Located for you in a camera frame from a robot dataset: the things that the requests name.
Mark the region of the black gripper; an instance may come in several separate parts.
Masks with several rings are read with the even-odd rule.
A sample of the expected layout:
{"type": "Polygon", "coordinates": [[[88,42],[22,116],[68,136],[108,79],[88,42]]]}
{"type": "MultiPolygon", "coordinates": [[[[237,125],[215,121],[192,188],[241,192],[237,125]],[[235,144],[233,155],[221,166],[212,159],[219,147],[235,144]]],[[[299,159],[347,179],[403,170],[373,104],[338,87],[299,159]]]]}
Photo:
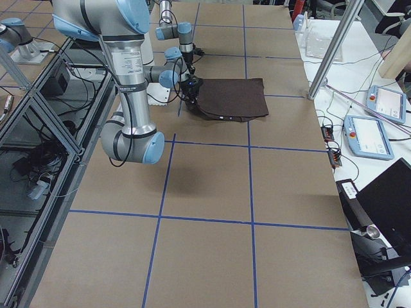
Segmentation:
{"type": "Polygon", "coordinates": [[[203,86],[202,78],[189,78],[180,82],[180,89],[183,92],[183,100],[186,103],[196,103],[201,86],[203,86]]]}
{"type": "Polygon", "coordinates": [[[189,73],[194,74],[195,73],[195,67],[193,66],[194,52],[193,51],[183,52],[182,57],[186,63],[189,73]]]}

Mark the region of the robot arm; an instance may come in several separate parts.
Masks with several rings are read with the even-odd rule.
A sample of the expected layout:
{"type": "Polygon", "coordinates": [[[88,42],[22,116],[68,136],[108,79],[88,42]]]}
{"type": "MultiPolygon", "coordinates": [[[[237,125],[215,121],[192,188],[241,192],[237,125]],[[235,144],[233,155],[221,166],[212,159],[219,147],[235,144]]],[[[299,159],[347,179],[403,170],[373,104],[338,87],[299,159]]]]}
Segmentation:
{"type": "Polygon", "coordinates": [[[104,124],[101,143],[107,156],[120,162],[155,164],[164,150],[164,135],[150,119],[147,88],[178,86],[183,100],[196,105],[203,80],[193,67],[192,27],[173,22],[171,1],[159,3],[158,40],[178,39],[165,52],[163,66],[145,65],[142,45],[150,29],[145,1],[53,1],[55,28],[67,37],[99,42],[114,78],[121,104],[104,124]]]}
{"type": "Polygon", "coordinates": [[[172,1],[159,1],[159,26],[156,28],[155,34],[158,40],[175,38],[179,40],[179,49],[189,73],[194,74],[195,44],[193,43],[193,28],[190,22],[177,21],[172,12],[172,1]]]}

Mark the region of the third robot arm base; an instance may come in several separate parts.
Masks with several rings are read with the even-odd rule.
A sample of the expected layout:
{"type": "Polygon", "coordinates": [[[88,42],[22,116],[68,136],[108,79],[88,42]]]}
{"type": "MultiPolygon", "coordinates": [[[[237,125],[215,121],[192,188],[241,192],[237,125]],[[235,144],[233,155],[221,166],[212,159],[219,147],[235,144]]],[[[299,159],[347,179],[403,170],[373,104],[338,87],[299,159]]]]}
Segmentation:
{"type": "Polygon", "coordinates": [[[17,64],[40,65],[55,50],[54,43],[37,42],[25,24],[16,17],[1,21],[1,50],[12,54],[17,64]]]}

